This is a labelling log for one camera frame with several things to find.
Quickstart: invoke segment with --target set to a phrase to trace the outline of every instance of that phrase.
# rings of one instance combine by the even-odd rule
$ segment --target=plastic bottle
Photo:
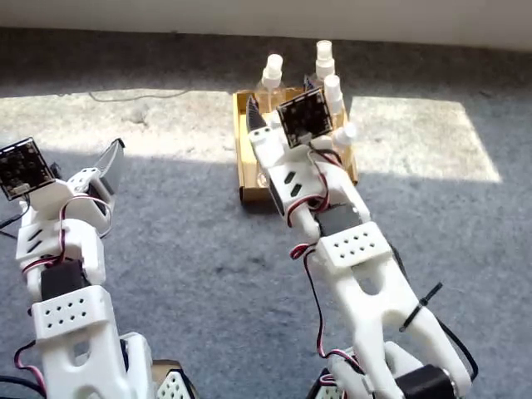
[[[343,167],[351,167],[353,152],[352,145],[357,139],[357,127],[352,122],[347,122],[332,133],[332,147],[340,155]]]
[[[325,100],[331,113],[332,128],[336,130],[343,126],[344,105],[340,78],[337,75],[329,75],[323,81]]]
[[[255,89],[255,98],[262,115],[275,111],[278,105],[286,101],[284,85],[281,82],[282,67],[283,58],[279,54],[272,54],[268,57],[266,67],[263,69],[263,77]]]
[[[333,44],[329,40],[316,43],[316,71],[310,76],[310,83],[316,87],[323,86],[323,81],[334,74]]]

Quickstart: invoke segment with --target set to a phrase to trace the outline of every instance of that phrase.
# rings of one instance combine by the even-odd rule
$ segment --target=cable tie
[[[421,311],[422,308],[426,307],[429,304],[429,301],[434,295],[437,294],[438,291],[440,291],[441,287],[443,287],[443,283],[439,282],[431,291],[429,291],[429,293],[425,297],[419,300],[419,303],[417,304],[416,308],[412,311],[412,313],[410,313],[410,316],[406,318],[401,328],[399,328],[399,331],[401,333],[405,332],[406,328],[414,320],[414,317],[417,316],[417,314]]]

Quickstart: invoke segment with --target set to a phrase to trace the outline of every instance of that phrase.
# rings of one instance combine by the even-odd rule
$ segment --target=gold box
[[[287,100],[291,100],[303,93],[303,89],[300,88],[288,88],[285,90]],[[239,172],[239,195],[240,201],[243,203],[267,201],[271,198],[268,188],[259,186],[257,181],[259,168],[248,138],[246,102],[252,93],[250,90],[245,90],[233,94],[234,138],[236,139],[236,157]],[[348,151],[344,158],[342,161],[347,173],[353,184],[356,184],[358,182],[357,165],[352,152]]]

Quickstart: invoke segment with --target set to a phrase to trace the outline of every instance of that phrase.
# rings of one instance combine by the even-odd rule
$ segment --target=robotic arm
[[[31,314],[49,399],[153,399],[181,392],[194,398],[180,372],[158,392],[143,336],[118,335],[101,239],[121,177],[124,144],[113,141],[95,166],[57,178],[33,139],[0,150],[0,185],[27,209],[16,260],[32,297]]]
[[[334,131],[332,138],[326,135],[332,128],[320,89],[282,104],[278,113],[283,128],[267,126],[250,97],[249,140],[278,212],[310,243],[296,247],[293,258],[307,251],[307,266],[307,257],[313,255],[310,259],[326,276],[352,331],[348,352],[360,368],[350,366],[345,357],[329,357],[336,385],[354,399],[463,397],[472,378],[439,321],[422,306],[426,303],[420,305],[394,250],[336,156],[333,145],[341,151],[338,143],[346,141],[335,139],[352,136],[346,130],[353,127]],[[376,292],[361,286],[367,278]],[[394,342],[383,342],[383,325],[403,323],[426,349],[425,366]]]

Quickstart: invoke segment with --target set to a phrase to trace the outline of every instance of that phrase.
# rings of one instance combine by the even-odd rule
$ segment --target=gray carpet
[[[113,138],[126,142],[105,240],[121,332],[144,334],[154,358],[179,359],[203,398],[305,397],[325,365],[317,312],[288,258],[298,237],[276,214],[240,206],[231,93],[254,86],[272,51],[284,55],[287,85],[299,84],[313,41],[0,30],[0,49],[0,145],[32,135],[71,175]],[[359,190],[413,288],[445,284],[431,309],[480,365],[470,397],[529,397],[532,57],[360,42],[334,53],[361,128]],[[142,95],[172,97],[132,100]],[[1,217],[16,211],[0,202]],[[33,337],[14,250],[0,237],[9,374]],[[317,280],[326,345],[349,346]]]

